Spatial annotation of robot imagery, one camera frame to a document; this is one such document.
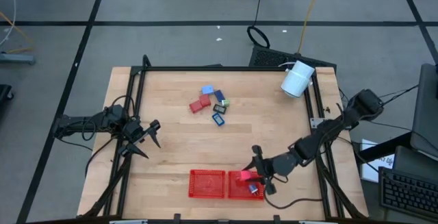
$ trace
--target white paper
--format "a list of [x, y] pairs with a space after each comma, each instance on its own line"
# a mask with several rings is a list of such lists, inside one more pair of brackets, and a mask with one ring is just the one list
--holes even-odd
[[[361, 150], [368, 149], [370, 147], [373, 147], [374, 145], [377, 145], [376, 142], [372, 142], [366, 139], [362, 139], [362, 142], [364, 142], [365, 144], [361, 144]], [[375, 159], [374, 161], [370, 162], [370, 164], [376, 169], [378, 169], [380, 166], [392, 169], [392, 165], [394, 164], [394, 154], [385, 156], [384, 158]], [[362, 164], [361, 178], [371, 182], [378, 182], [378, 173], [367, 164]]]

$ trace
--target gray floor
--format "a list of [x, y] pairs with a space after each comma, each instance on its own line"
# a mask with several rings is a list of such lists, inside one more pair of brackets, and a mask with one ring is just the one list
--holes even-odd
[[[414, 0], [425, 21], [438, 21], [435, 0]], [[17, 0], [20, 21], [87, 21], [94, 0]], [[310, 0], [262, 0], [260, 20], [303, 20]], [[98, 21], [252, 20], [257, 0], [102, 0]], [[12, 0], [0, 11], [12, 16]], [[317, 0], [312, 21], [414, 21], [405, 0]], [[0, 38], [3, 30], [0, 27]], [[273, 49], [294, 53], [301, 27], [260, 27]], [[0, 83], [14, 86], [16, 98], [0, 126], [0, 223], [16, 220], [53, 115], [64, 89], [84, 27], [21, 27], [35, 42], [35, 66], [0, 65]], [[438, 27], [428, 28], [438, 41]], [[2, 51], [25, 45], [13, 33]], [[113, 66], [140, 64], [147, 54], [155, 66], [246, 66], [253, 46], [240, 26], [93, 27], [66, 107], [89, 115], [102, 108]], [[386, 94], [417, 83], [421, 64], [434, 64], [418, 27], [308, 27], [304, 56], [338, 65], [339, 85], [349, 96], [363, 88]], [[387, 106], [377, 121], [410, 127], [415, 91]], [[403, 131], [364, 123], [355, 140], [376, 142]], [[79, 137], [68, 138], [82, 142]], [[56, 142], [38, 189], [30, 221], [71, 218], [77, 211], [83, 168], [90, 152]], [[367, 197], [373, 216], [375, 198]]]

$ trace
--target black floor line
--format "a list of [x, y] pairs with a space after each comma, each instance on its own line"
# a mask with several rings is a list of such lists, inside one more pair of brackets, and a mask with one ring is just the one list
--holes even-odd
[[[93, 26], [249, 26], [254, 21], [95, 21]], [[87, 21], [17, 21], [16, 26], [87, 26]], [[302, 26], [304, 21], [257, 21], [260, 26]], [[338, 27], [410, 27], [423, 24], [436, 27], [438, 21], [309, 21], [307, 26]], [[5, 21], [0, 26], [9, 26]]]
[[422, 17], [420, 16], [420, 13], [418, 12], [417, 7], [415, 6], [415, 3], [413, 2], [413, 0], [406, 0], [406, 2], [408, 3], [409, 8], [411, 9], [415, 20], [419, 24], [418, 26], [420, 28], [422, 35], [423, 35], [424, 41], [426, 42], [427, 47], [429, 48], [430, 54], [432, 55], [432, 58], [435, 61], [435, 64], [438, 64], [437, 48], [435, 47], [435, 44], [434, 44], [432, 38], [430, 37], [430, 34], [425, 26], [425, 23], [422, 20]]
[[[87, 27], [85, 28], [85, 32], [83, 33], [81, 42], [79, 44], [79, 48], [77, 50], [75, 60], [73, 61], [73, 64], [71, 66], [70, 74], [68, 74], [67, 82], [66, 82], [66, 85], [64, 87], [64, 91], [62, 92], [60, 103], [58, 104], [55, 116], [53, 117], [53, 122], [52, 122], [51, 127], [53, 127], [56, 118], [61, 117], [64, 114], [64, 111], [65, 111], [65, 108], [67, 105], [67, 101], [68, 101], [68, 97], [70, 96], [71, 88], [73, 87], [73, 82], [75, 81], [77, 69], [79, 68], [79, 65], [81, 63], [82, 55], [83, 55], [83, 52], [85, 51], [88, 39], [90, 37], [92, 25], [93, 25], [94, 20], [96, 19], [97, 11], [99, 10], [99, 6], [101, 4], [101, 1], [102, 0], [95, 0], [94, 1], [93, 9], [91, 11], [90, 18], [88, 19]], [[32, 203], [34, 202], [34, 199], [35, 199], [36, 191], [40, 185], [42, 174], [44, 173], [44, 168], [47, 164], [47, 160], [49, 159], [50, 152], [52, 150], [54, 140], [55, 139], [53, 137], [53, 134], [52, 134], [51, 130], [49, 130], [46, 142], [45, 142], [44, 147], [42, 149], [40, 159], [39, 159], [38, 164], [36, 166], [34, 176], [32, 177], [31, 183], [29, 185], [29, 189], [27, 190], [25, 200], [24, 200], [23, 205], [22, 205], [21, 210], [20, 210], [20, 214], [18, 215], [18, 218], [17, 218], [18, 224], [25, 223], [27, 220], [27, 217], [29, 216], [29, 213], [30, 213], [30, 210], [32, 207]]]

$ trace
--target small block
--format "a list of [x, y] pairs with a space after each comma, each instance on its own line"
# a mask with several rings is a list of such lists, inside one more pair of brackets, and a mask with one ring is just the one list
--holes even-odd
[[228, 100], [222, 100], [222, 106], [224, 106], [224, 107], [228, 107], [228, 106], [230, 106], [230, 101], [228, 101]]
[[225, 124], [224, 119], [222, 119], [222, 117], [218, 113], [213, 114], [212, 117], [213, 117], [214, 122], [216, 122], [216, 124], [218, 124], [218, 126]]
[[254, 194], [258, 191], [259, 189], [257, 189], [257, 187], [253, 184], [249, 185], [249, 191], [251, 192], [251, 194]]
[[220, 91], [220, 90], [215, 91], [214, 95], [216, 96], [218, 102], [220, 102], [220, 103], [222, 103], [222, 100], [225, 100], [225, 97], [222, 94], [222, 91]]
[[203, 106], [201, 105], [200, 101], [195, 101], [194, 103], [191, 103], [189, 106], [193, 113], [196, 113], [199, 110], [203, 109]]
[[227, 108], [222, 107], [221, 105], [218, 105], [218, 104], [214, 104], [213, 111], [218, 112], [219, 114], [225, 114], [225, 112], [227, 111]]
[[207, 94], [207, 95], [213, 94], [213, 92], [214, 92], [213, 86], [212, 85], [203, 86], [202, 91], [203, 91], [203, 94]]
[[240, 181], [245, 181], [251, 178], [250, 171], [240, 171]]
[[205, 94], [205, 95], [201, 95], [201, 96], [199, 97], [199, 101], [201, 102], [201, 105], [202, 105], [203, 107], [207, 107], [208, 105], [211, 105], [210, 97], [208, 97], [207, 94]]

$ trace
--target white container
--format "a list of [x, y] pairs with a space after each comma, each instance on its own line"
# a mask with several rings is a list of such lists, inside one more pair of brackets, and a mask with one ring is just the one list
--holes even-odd
[[297, 60], [292, 70], [287, 73], [281, 89], [291, 97], [301, 97], [314, 71], [315, 69]]

